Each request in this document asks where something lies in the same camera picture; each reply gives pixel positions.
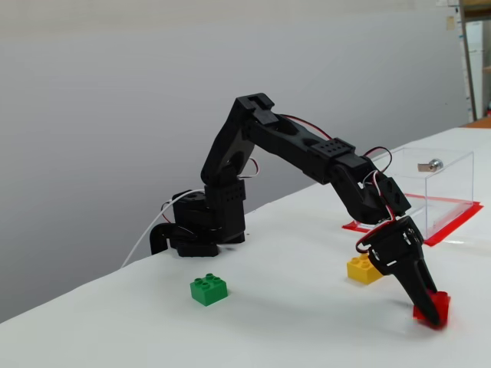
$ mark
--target red base plate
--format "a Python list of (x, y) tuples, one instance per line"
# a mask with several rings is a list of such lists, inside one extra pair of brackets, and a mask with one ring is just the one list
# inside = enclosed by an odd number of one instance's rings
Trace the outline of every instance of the red base plate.
[[(414, 195), (414, 194), (406, 194), (408, 197), (421, 197), (423, 198), (422, 195)], [(447, 201), (447, 202), (454, 202), (453, 199), (445, 199), (445, 198), (439, 198), (439, 200), (442, 201)], [(477, 212), (479, 212), (484, 206), (481, 205), (480, 202), (473, 202), (473, 205), (470, 206), (465, 212), (461, 213), (458, 217), (456, 217), (454, 220), (446, 224), (439, 230), (436, 234), (433, 234), (433, 236), (430, 236), (428, 239), (424, 241), (424, 244), (429, 245), (430, 247), (433, 247), (434, 245), (437, 245), (440, 243), (442, 240), (444, 240), (448, 235), (452, 234), (455, 230), (457, 230), (461, 225), (465, 224), (467, 220), (471, 219)], [(347, 230), (353, 230), (354, 232), (363, 232), (367, 233), (370, 230), (367, 228), (360, 228), (356, 225), (356, 222), (352, 221), (349, 224), (343, 225), (342, 228), (346, 228)]]

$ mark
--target black robotic arm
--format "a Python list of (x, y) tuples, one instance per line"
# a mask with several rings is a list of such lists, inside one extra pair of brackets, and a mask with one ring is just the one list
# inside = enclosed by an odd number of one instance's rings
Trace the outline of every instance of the black robotic arm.
[[(302, 125), (271, 111), (265, 94), (239, 97), (213, 142), (201, 172), (204, 193), (193, 193), (174, 204), (175, 224), (160, 224), (150, 233), (152, 254), (167, 249), (166, 240), (183, 257), (218, 255), (217, 244), (243, 242), (243, 171), (254, 146), (280, 156), (320, 184), (331, 183), (353, 219), (379, 230), (363, 237), (369, 258), (382, 274), (394, 274), (425, 318), (435, 326), (440, 317), (429, 292), (437, 292), (423, 258), (423, 238), (410, 208), (392, 178), (377, 171), (366, 156), (338, 138), (324, 140)], [(361, 183), (377, 173), (377, 187)]]

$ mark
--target red wire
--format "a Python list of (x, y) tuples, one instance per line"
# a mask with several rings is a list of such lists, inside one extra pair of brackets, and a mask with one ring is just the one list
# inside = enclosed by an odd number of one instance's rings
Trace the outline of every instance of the red wire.
[[(169, 203), (169, 202), (165, 202), (165, 203), (162, 205), (162, 207), (160, 207), (160, 211), (162, 211), (162, 210), (163, 210), (163, 207), (164, 207), (164, 206), (165, 206), (167, 203)], [(163, 216), (163, 217), (166, 219), (166, 221), (167, 221), (167, 222), (169, 222), (169, 223), (170, 223), (170, 220), (169, 220), (169, 219), (168, 219), (168, 218), (167, 218), (167, 217), (166, 217), (164, 214), (162, 214), (162, 216)]]
[(387, 166), (385, 166), (385, 167), (384, 167), (384, 169), (383, 169), (383, 170), (381, 170), (381, 173), (383, 173), (385, 170), (387, 170), (387, 169), (389, 168), (389, 166), (390, 166), (390, 165), (391, 165), (391, 163), (392, 163), (392, 152), (391, 152), (389, 149), (387, 149), (387, 148), (385, 148), (385, 147), (382, 147), (382, 146), (376, 146), (376, 147), (374, 147), (374, 148), (372, 148), (372, 149), (368, 150), (368, 151), (367, 151), (367, 152), (366, 152), (366, 153), (365, 153), (363, 156), (369, 155), (370, 153), (373, 153), (373, 152), (375, 152), (375, 151), (376, 151), (376, 150), (378, 150), (378, 149), (379, 149), (379, 150), (384, 150), (384, 151), (387, 151), (387, 153), (389, 154), (389, 157), (390, 157), (390, 159), (389, 159), (389, 163), (387, 164)]
[(305, 125), (308, 125), (309, 127), (311, 128), (314, 128), (315, 130), (317, 130), (319, 133), (321, 133), (322, 135), (324, 135), (328, 140), (332, 140), (331, 136), (329, 134), (327, 134), (324, 130), (322, 130), (321, 128), (319, 128), (318, 126), (312, 124), (312, 123), (309, 123), (307, 120), (303, 120), (303, 119), (300, 119), (299, 117), (294, 117), (293, 115), (284, 115), (282, 114), (282, 117), (286, 117), (288, 119), (293, 119), (293, 120), (297, 120), (299, 121), (300, 123), (303, 123)]
[(255, 166), (255, 174), (258, 175), (258, 172), (259, 172), (258, 162), (255, 159), (253, 159), (252, 157), (250, 157), (249, 159), (254, 163), (254, 166)]

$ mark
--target white table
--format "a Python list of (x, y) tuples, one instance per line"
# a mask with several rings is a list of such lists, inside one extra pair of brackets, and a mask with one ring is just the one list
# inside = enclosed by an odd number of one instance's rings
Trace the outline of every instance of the white table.
[[(330, 186), (312, 186), (246, 216), (246, 243), (216, 258), (171, 251), (135, 262), (0, 325), (0, 367), (439, 367), (489, 365), (491, 130), (455, 129), (412, 146), (475, 149), (485, 205), (425, 248), (452, 296), (450, 323), (414, 322), (393, 277), (346, 277), (358, 233)], [(204, 307), (189, 283), (212, 272), (230, 295)]]

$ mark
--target clear plastic box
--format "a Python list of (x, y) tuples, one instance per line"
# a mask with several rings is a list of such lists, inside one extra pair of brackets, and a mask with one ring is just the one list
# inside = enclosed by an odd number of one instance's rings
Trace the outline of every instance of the clear plastic box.
[[(392, 163), (385, 172), (392, 176), (406, 195), (411, 216), (426, 239), (473, 207), (474, 152), (446, 149), (403, 147), (392, 152)], [(439, 159), (443, 167), (435, 172), (420, 172), (418, 164)], [(378, 169), (389, 163), (384, 154), (374, 160)], [(372, 225), (356, 223), (358, 228)]]

